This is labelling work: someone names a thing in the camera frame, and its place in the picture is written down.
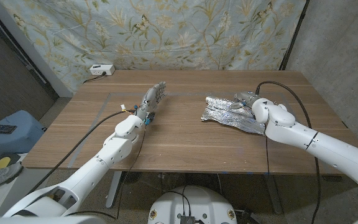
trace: blue bin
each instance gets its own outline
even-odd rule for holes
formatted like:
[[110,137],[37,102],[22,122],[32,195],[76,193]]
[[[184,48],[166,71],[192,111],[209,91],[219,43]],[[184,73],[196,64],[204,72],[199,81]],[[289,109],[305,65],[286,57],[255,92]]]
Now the blue bin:
[[43,128],[24,110],[0,120],[0,155],[29,152],[43,135]]

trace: gray wall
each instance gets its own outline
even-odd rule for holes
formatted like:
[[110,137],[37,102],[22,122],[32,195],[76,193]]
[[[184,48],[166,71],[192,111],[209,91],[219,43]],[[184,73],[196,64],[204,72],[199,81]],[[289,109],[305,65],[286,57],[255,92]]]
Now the gray wall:
[[0,120],[19,110],[40,119],[54,102],[0,37]]
[[286,70],[303,72],[358,137],[358,1],[311,0]]
[[36,64],[42,74],[48,79],[53,89],[60,97],[72,97],[73,93],[63,84],[63,82],[54,74],[51,68],[45,63],[41,55],[36,51],[31,42],[25,37],[24,33],[18,28],[15,21],[7,13],[6,9],[0,3],[0,20],[7,27],[9,32],[16,39],[17,43],[23,48],[26,54]]

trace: crumpled aluminum foil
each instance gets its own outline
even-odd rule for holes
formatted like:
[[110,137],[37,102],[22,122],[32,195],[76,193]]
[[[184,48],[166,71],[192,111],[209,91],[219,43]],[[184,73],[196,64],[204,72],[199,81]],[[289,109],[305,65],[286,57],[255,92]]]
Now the crumpled aluminum foil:
[[245,106],[231,109],[230,105],[234,103],[233,101],[213,96],[207,96],[205,102],[208,105],[201,116],[202,121],[213,120],[249,133],[264,134],[265,125],[256,122],[250,108]]

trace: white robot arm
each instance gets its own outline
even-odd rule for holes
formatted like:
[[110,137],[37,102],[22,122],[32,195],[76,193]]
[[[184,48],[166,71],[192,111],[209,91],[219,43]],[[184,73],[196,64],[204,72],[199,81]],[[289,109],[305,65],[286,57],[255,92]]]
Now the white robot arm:
[[104,141],[102,149],[67,180],[32,192],[9,209],[4,217],[64,217],[76,212],[110,167],[131,153],[139,132],[144,129],[147,115],[156,109],[164,97],[164,90],[165,82],[149,89],[136,115],[129,115],[120,122]]
[[358,183],[358,148],[295,121],[284,105],[275,105],[251,92],[236,96],[252,107],[257,122],[266,123],[266,136],[299,147],[343,172]]

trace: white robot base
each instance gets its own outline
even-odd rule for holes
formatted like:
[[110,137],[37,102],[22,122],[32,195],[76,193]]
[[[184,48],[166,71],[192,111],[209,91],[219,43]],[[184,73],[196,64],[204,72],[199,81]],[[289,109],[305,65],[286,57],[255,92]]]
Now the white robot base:
[[189,200],[189,208],[186,199],[181,195],[183,188],[175,188],[157,199],[150,209],[147,223],[237,224],[232,205],[222,195],[206,187],[186,186],[184,196]]

